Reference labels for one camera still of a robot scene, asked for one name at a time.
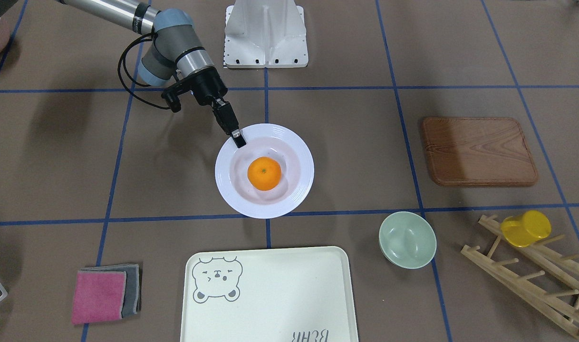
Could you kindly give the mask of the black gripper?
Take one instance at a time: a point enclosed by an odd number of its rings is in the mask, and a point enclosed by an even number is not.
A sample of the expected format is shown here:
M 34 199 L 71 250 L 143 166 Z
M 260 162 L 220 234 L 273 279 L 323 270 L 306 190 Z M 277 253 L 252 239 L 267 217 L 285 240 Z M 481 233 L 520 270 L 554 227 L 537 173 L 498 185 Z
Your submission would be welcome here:
M 204 68 L 187 77 L 187 82 L 198 104 L 212 107 L 216 121 L 225 132 L 231 136 L 237 149 L 246 145 L 242 132 L 238 130 L 238 120 L 230 102 L 224 100 L 227 87 L 214 67 Z

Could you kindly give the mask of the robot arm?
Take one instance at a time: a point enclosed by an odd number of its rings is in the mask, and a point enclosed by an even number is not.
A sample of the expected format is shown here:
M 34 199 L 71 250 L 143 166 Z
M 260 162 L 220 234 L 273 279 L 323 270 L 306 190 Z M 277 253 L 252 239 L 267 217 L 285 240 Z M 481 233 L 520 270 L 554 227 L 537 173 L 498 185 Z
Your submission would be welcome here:
M 134 86 L 161 87 L 165 104 L 158 106 L 160 110 L 179 112 L 181 95 L 190 93 L 200 106 L 211 107 L 218 125 L 238 148 L 246 145 L 235 112 L 224 99 L 228 89 L 185 11 L 155 9 L 137 0 L 65 0 L 63 4 L 139 35 L 125 48 L 116 68 L 122 86 L 131 96 L 139 98 L 125 84 L 125 77 Z M 151 46 L 137 64 L 138 76 L 130 76 L 126 56 L 133 47 L 147 42 Z

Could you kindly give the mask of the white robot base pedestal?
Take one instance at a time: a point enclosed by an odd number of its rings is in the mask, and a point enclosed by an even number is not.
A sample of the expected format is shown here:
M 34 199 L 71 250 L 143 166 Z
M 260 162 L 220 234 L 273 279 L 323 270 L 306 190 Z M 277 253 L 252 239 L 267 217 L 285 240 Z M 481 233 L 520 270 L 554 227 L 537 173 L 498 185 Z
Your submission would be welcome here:
M 226 68 L 303 68 L 308 64 L 304 9 L 295 1 L 237 0 L 226 7 Z

